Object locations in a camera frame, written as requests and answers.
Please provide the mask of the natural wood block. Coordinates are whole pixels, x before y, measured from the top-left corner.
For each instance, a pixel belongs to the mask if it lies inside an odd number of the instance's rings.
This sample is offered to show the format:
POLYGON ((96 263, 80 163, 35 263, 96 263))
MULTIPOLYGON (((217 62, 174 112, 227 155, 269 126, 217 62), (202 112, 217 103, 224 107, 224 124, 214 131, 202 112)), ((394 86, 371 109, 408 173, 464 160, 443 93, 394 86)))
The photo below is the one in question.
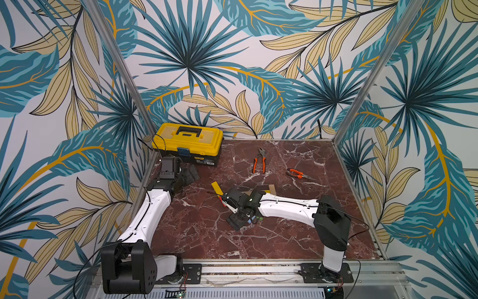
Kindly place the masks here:
POLYGON ((276 189, 274 184, 269 184, 269 185, 259 185, 254 188, 247 188, 244 187, 243 193, 250 195, 253 191, 263 191, 265 193, 270 193, 272 195, 276 195, 276 189))

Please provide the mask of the yellow short block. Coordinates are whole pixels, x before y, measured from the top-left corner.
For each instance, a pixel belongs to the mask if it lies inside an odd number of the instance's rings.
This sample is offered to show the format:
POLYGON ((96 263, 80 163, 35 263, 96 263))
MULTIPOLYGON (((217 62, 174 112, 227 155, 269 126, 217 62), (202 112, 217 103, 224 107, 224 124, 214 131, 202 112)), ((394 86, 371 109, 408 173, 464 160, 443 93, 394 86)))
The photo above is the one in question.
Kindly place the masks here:
POLYGON ((223 193, 222 189, 220 188, 218 182, 214 181, 211 185, 212 185, 213 190, 214 190, 216 195, 218 195, 218 196, 223 196, 224 195, 224 193, 223 193))

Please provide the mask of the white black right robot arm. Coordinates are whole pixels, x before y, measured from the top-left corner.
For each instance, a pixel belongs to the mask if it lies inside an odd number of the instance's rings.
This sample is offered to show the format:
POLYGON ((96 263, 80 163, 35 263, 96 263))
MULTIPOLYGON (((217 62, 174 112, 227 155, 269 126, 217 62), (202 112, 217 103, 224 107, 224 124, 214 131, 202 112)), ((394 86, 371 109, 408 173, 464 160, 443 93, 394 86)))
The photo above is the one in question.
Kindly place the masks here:
POLYGON ((293 199, 257 189, 250 194, 230 189, 219 198, 231 210, 227 222, 236 231, 259 218, 283 218, 314 227, 324 246, 322 268, 336 274, 342 270, 351 217, 338 208, 335 198, 293 199))

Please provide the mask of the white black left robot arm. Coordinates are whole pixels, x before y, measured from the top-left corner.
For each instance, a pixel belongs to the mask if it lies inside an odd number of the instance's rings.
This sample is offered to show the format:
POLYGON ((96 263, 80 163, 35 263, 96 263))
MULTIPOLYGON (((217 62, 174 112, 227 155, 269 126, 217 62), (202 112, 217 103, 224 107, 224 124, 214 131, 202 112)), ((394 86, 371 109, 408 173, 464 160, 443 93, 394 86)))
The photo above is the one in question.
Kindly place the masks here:
POLYGON ((101 249, 103 291, 106 294, 149 294, 156 282, 183 282, 182 259, 175 254, 155 257, 151 250, 158 224, 175 195, 199 179, 195 166, 175 156, 161 160, 156 179, 146 186, 142 206, 116 242, 101 249))

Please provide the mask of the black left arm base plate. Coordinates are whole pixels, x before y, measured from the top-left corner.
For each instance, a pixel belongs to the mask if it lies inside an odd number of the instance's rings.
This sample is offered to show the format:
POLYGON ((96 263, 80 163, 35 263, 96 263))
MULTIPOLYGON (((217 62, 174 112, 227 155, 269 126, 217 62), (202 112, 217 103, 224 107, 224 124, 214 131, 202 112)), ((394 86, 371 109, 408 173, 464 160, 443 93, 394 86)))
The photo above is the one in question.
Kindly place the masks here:
POLYGON ((199 285, 202 277, 201 264, 184 264, 180 266, 176 272, 164 277, 161 281, 164 284, 179 285, 199 285))

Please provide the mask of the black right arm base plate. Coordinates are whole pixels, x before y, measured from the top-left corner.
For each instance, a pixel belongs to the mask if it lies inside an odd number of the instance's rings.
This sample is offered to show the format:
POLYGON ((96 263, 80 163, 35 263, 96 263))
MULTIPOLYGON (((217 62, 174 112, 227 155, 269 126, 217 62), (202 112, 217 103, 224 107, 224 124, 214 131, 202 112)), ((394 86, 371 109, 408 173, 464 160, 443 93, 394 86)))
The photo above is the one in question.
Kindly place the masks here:
POLYGON ((302 263, 298 274, 302 276, 305 284, 342 284, 352 283, 354 278, 347 263, 342 264, 339 272, 326 269, 318 263, 302 263))

